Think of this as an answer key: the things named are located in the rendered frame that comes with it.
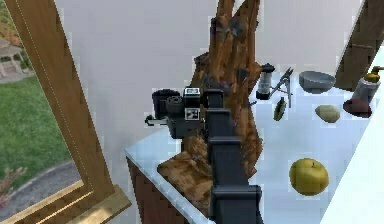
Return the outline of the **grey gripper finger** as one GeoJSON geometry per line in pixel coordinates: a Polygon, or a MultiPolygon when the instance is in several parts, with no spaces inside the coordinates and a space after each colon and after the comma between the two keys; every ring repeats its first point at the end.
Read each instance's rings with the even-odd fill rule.
{"type": "Polygon", "coordinates": [[[168,121],[168,118],[167,118],[167,117],[158,119],[158,118],[155,118],[155,117],[152,116],[152,115],[148,115],[148,116],[145,118],[145,120],[144,120],[144,122],[145,122],[148,126],[166,125],[166,124],[167,124],[167,121],[168,121]]]}

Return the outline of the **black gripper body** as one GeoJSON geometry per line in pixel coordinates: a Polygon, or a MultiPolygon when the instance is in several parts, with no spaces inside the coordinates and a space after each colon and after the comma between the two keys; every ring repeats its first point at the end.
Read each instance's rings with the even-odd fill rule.
{"type": "Polygon", "coordinates": [[[166,100],[167,126],[173,139],[191,136],[201,128],[200,97],[172,96],[166,100]]]}

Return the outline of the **black mug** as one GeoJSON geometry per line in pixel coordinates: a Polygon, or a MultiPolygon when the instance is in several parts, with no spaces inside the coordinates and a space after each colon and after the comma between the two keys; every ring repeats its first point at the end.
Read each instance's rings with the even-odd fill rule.
{"type": "Polygon", "coordinates": [[[163,119],[167,115],[166,100],[172,96],[179,96],[180,93],[171,89],[160,89],[152,94],[155,118],[163,119]]]}

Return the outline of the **brown cupboard white worktop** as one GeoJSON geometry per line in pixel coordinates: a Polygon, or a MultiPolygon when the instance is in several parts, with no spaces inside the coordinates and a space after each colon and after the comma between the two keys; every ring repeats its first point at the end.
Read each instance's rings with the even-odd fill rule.
{"type": "MultiPolygon", "coordinates": [[[[125,150],[142,224],[216,224],[202,214],[157,171],[170,151],[170,133],[160,131],[125,150]]],[[[259,203],[262,216],[263,191],[259,203]]]]}

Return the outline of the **brown wooden sculpture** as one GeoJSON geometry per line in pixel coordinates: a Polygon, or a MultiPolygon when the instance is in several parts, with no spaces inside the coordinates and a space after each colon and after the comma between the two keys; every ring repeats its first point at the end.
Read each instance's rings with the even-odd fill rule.
{"type": "MultiPolygon", "coordinates": [[[[249,95],[262,67],[255,60],[255,31],[260,0],[244,0],[234,10],[235,0],[219,0],[211,20],[209,51],[195,58],[193,87],[221,89],[224,106],[232,112],[245,174],[256,173],[262,152],[249,95]]],[[[161,163],[157,171],[202,214],[208,213],[212,172],[203,135],[194,132],[181,141],[181,152],[161,163]]]]}

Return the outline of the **black capped pepper grinder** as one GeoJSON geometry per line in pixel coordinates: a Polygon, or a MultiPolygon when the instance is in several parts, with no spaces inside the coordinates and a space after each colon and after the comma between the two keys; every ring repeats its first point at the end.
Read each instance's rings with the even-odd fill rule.
{"type": "Polygon", "coordinates": [[[262,72],[258,81],[256,98],[259,100],[268,100],[270,97],[270,87],[272,80],[272,73],[275,67],[269,63],[262,65],[262,72]]]}

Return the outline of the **wooden framed window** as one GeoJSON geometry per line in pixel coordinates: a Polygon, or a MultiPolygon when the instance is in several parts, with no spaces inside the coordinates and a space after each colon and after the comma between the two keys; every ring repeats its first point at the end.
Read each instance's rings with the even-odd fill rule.
{"type": "Polygon", "coordinates": [[[111,181],[54,0],[4,0],[81,179],[1,224],[105,224],[131,201],[111,181]]]}
{"type": "Polygon", "coordinates": [[[335,87],[353,92],[384,41],[384,0],[364,0],[346,44],[335,87]]]}

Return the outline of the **olive green small tool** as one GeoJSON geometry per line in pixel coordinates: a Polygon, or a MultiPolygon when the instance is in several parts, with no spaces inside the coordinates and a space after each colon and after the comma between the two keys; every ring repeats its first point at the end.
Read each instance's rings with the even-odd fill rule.
{"type": "Polygon", "coordinates": [[[273,119],[275,121],[280,121],[284,115],[285,109],[286,109],[286,101],[283,97],[280,98],[278,103],[276,104],[276,107],[274,109],[274,116],[273,119]]]}

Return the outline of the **grey metal corkscrew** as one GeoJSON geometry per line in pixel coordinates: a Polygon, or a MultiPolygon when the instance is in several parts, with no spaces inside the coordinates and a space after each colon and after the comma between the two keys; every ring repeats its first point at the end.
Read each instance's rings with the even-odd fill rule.
{"type": "Polygon", "coordinates": [[[277,90],[280,90],[282,85],[285,85],[285,87],[286,87],[285,93],[288,95],[288,104],[291,104],[292,93],[291,93],[291,88],[290,88],[290,80],[291,80],[290,76],[292,75],[292,73],[293,73],[293,69],[291,67],[289,67],[286,70],[286,72],[282,75],[282,77],[280,78],[280,81],[278,82],[278,84],[275,87],[272,87],[272,91],[270,92],[269,97],[272,97],[272,95],[277,90]]]}

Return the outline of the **yellow green apple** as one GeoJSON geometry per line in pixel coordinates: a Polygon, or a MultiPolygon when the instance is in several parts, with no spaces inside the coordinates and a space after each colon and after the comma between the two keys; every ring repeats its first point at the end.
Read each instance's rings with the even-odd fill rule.
{"type": "Polygon", "coordinates": [[[301,195],[315,196],[329,185],[329,174],[325,166],[312,158],[295,161],[289,170],[291,186],[301,195]]]}

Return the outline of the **grey bowl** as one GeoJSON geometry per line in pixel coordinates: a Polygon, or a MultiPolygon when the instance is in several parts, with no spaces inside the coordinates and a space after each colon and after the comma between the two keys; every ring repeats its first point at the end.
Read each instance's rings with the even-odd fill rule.
{"type": "Polygon", "coordinates": [[[299,74],[299,84],[302,89],[311,94],[322,94],[329,91],[335,84],[336,78],[318,71],[303,71],[299,74]]]}

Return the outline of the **beige potato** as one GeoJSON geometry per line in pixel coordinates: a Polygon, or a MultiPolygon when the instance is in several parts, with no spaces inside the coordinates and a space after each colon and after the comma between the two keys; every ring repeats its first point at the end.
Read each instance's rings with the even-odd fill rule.
{"type": "Polygon", "coordinates": [[[315,109],[316,115],[324,122],[335,123],[340,118],[340,111],[333,105],[319,105],[315,109]]]}

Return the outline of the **dark red round dish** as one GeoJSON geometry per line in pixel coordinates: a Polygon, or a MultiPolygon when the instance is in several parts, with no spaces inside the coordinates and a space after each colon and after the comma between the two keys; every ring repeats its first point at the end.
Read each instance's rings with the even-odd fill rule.
{"type": "Polygon", "coordinates": [[[372,115],[371,107],[360,99],[349,99],[343,103],[343,109],[356,117],[369,118],[372,115]]]}

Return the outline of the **grey soap bottle gold pump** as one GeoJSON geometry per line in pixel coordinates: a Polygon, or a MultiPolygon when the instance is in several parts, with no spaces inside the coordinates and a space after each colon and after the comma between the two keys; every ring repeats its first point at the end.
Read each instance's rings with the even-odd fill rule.
{"type": "Polygon", "coordinates": [[[369,73],[362,77],[356,86],[352,98],[359,99],[367,104],[370,104],[379,86],[381,85],[379,75],[380,71],[384,71],[383,66],[374,66],[369,73]]]}

